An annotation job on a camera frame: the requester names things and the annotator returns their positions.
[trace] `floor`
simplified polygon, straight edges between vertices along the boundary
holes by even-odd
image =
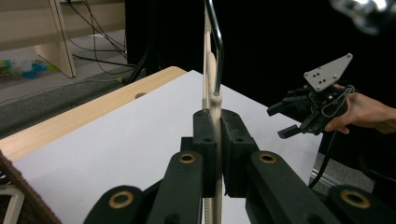
[[[108,36],[102,35],[72,39],[73,54],[93,59],[75,57],[76,77],[67,77],[56,70],[39,73],[35,78],[23,78],[21,74],[0,77],[0,138],[121,88],[123,84],[120,78],[128,78],[133,70],[132,65],[125,65],[125,34],[120,30],[107,35],[111,36],[111,41]],[[111,63],[96,62],[95,57]],[[49,65],[49,62],[35,53],[33,47],[0,52],[1,60],[37,60]],[[312,178],[322,162],[323,155],[318,154]],[[326,194],[331,186],[339,184],[357,186],[370,192],[374,182],[359,171],[330,161],[314,189]]]

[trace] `wooden table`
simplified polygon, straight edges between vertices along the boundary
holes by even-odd
[[[165,68],[87,104],[3,138],[0,140],[0,149],[10,161],[15,161],[183,74],[186,74],[186,71],[178,67]]]

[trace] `table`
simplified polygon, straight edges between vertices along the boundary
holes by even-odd
[[[321,136],[280,139],[277,131],[294,120],[270,118],[266,106],[225,86],[221,91],[222,108],[241,116],[259,148],[282,156],[307,183]],[[146,189],[163,178],[181,137],[192,136],[201,98],[201,74],[169,67],[2,139],[0,148],[63,223],[82,223],[107,190]],[[249,223],[245,200],[223,197],[222,222]]]

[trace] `hand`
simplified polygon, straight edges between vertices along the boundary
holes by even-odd
[[[367,97],[359,92],[350,93],[346,97],[347,111],[332,119],[325,131],[338,130],[349,134],[348,124],[363,128],[375,128],[381,133],[396,133],[396,109]]]

